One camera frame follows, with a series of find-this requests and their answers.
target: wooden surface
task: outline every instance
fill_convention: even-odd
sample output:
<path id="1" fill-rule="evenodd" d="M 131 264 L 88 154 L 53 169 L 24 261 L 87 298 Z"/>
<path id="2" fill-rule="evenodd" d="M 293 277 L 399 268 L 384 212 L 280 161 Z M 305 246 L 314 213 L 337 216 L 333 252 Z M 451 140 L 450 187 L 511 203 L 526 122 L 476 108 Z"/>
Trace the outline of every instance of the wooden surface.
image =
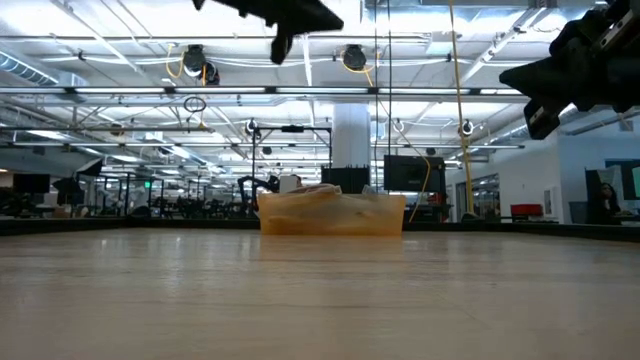
<path id="1" fill-rule="evenodd" d="M 638 359 L 640 245 L 489 233 L 0 239 L 0 359 Z"/>

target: translucent orange container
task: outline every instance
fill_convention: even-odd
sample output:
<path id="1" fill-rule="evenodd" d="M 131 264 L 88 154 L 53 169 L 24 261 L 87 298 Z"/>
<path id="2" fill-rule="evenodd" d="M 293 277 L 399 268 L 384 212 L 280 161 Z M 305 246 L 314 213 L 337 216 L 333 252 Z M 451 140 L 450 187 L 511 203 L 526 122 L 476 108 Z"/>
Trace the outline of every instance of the translucent orange container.
<path id="1" fill-rule="evenodd" d="M 401 236 L 402 195 L 261 194 L 263 235 Z"/>

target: white pillar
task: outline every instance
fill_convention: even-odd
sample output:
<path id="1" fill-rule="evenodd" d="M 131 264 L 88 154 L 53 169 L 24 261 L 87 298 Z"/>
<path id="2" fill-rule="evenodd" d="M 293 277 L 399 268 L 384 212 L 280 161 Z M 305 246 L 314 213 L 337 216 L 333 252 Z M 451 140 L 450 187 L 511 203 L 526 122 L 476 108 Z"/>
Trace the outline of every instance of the white pillar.
<path id="1" fill-rule="evenodd" d="M 335 104 L 333 107 L 333 167 L 363 167 L 370 164 L 369 104 Z"/>

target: red object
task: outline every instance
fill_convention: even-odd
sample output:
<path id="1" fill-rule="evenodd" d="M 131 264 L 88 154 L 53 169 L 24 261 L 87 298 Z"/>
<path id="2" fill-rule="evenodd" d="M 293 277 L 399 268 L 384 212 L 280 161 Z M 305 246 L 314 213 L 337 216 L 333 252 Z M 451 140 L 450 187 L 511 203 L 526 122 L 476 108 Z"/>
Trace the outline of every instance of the red object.
<path id="1" fill-rule="evenodd" d="M 540 204 L 515 204 L 511 205 L 511 216 L 542 216 Z"/>

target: monitor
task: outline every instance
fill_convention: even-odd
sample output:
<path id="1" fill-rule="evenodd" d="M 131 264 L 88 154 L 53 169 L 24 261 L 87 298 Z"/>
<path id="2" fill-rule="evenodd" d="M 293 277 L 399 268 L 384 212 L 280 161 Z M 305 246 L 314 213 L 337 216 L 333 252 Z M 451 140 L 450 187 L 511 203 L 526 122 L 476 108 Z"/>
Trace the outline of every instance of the monitor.
<path id="1" fill-rule="evenodd" d="M 13 190 L 21 194 L 48 194 L 51 176 L 48 174 L 13 174 Z"/>
<path id="2" fill-rule="evenodd" d="M 426 157 L 431 165 L 426 192 L 445 192 L 445 162 L 441 157 Z M 384 188 L 390 191 L 420 192 L 427 177 L 427 164 L 421 156 L 384 156 Z"/>

